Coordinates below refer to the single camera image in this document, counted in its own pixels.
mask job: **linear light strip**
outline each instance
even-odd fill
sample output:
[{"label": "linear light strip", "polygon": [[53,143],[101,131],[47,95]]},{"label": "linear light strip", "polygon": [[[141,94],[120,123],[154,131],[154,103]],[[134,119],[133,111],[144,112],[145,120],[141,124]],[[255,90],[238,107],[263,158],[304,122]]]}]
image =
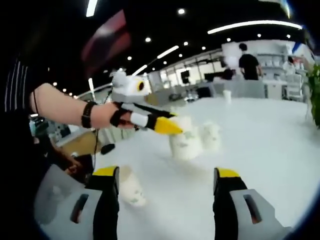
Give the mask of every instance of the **linear light strip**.
[{"label": "linear light strip", "polygon": [[138,73],[142,72],[143,70],[145,70],[147,68],[147,65],[143,65],[142,67],[140,67],[137,71],[135,71],[132,76],[136,76]]},{"label": "linear light strip", "polygon": [[274,25],[282,25],[282,26],[288,26],[292,28],[296,28],[301,30],[303,27],[292,23],[292,22],[286,22],[286,21],[277,21],[277,20],[257,20],[257,21],[245,21],[245,22],[239,22],[239,23],[234,23],[226,26],[221,26],[218,28],[214,28],[210,31],[208,31],[208,34],[215,34],[217,32],[221,32],[227,29],[234,29],[238,27],[243,27],[243,26],[251,26],[251,25],[261,25],[261,24],[274,24]]},{"label": "linear light strip", "polygon": [[88,8],[86,9],[86,17],[92,17],[95,15],[95,10],[98,0],[89,0]]},{"label": "linear light strip", "polygon": [[161,59],[164,56],[168,55],[169,53],[172,53],[173,51],[177,50],[179,48],[178,45],[173,46],[172,48],[168,49],[167,51],[164,51],[163,53],[161,53],[159,56],[157,56],[157,59]]}]

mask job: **recessed light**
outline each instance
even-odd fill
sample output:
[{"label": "recessed light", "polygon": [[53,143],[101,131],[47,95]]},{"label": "recessed light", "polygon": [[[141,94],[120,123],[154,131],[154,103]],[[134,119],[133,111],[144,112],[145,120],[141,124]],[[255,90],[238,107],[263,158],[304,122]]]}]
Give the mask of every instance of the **recessed light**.
[{"label": "recessed light", "polygon": [[180,14],[180,15],[183,15],[183,14],[185,14],[186,13],[186,11],[183,9],[183,8],[180,8],[179,10],[178,10],[178,14]]}]

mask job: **ceiling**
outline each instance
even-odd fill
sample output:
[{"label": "ceiling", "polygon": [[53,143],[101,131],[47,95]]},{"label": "ceiling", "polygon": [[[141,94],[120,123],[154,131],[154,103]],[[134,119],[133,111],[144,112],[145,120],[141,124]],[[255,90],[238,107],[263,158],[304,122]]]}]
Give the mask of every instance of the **ceiling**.
[{"label": "ceiling", "polygon": [[[87,6],[87,2],[85,0],[77,9],[80,15],[85,15],[83,6]],[[185,9],[185,14],[178,14],[180,8]],[[185,0],[98,0],[94,16],[73,19],[72,24],[65,22],[60,28],[61,34],[50,39],[54,46],[50,48],[48,65],[51,81],[57,82],[58,89],[66,88],[67,92],[76,95],[89,90],[87,76],[82,70],[82,49],[95,31],[120,10],[124,11],[131,45],[93,74],[94,87],[110,82],[108,73],[112,69],[125,68],[128,74],[132,74],[148,65],[141,73],[150,72],[152,68],[160,70],[165,67],[164,61],[168,66],[202,53],[202,47],[206,48],[205,51],[218,49],[227,42],[227,38],[241,42],[258,39],[257,34],[261,34],[260,39],[287,40],[286,36],[290,34],[292,41],[303,40],[302,31],[277,25],[246,26],[211,35],[207,33],[228,24],[253,20],[291,22],[292,19],[288,19],[277,3],[257,0],[197,0],[192,3]],[[147,37],[151,38],[150,42],[145,41]],[[179,49],[157,59],[159,54],[173,46],[179,46]]]}]

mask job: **wrist strap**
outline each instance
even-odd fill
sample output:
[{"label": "wrist strap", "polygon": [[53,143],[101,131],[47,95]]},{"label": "wrist strap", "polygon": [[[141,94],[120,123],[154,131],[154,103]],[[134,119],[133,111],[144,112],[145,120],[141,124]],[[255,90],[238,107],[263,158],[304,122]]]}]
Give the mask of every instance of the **wrist strap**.
[{"label": "wrist strap", "polygon": [[97,105],[97,103],[95,103],[94,101],[90,101],[84,107],[83,114],[81,117],[81,124],[82,127],[86,129],[91,128],[91,111],[95,105]]}]

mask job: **green plant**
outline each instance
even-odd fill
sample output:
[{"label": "green plant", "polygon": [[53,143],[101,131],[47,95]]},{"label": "green plant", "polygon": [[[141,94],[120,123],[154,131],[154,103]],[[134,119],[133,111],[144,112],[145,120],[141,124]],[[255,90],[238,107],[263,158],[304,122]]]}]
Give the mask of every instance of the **green plant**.
[{"label": "green plant", "polygon": [[315,125],[320,129],[320,65],[314,65],[308,73],[310,87],[311,113]]}]

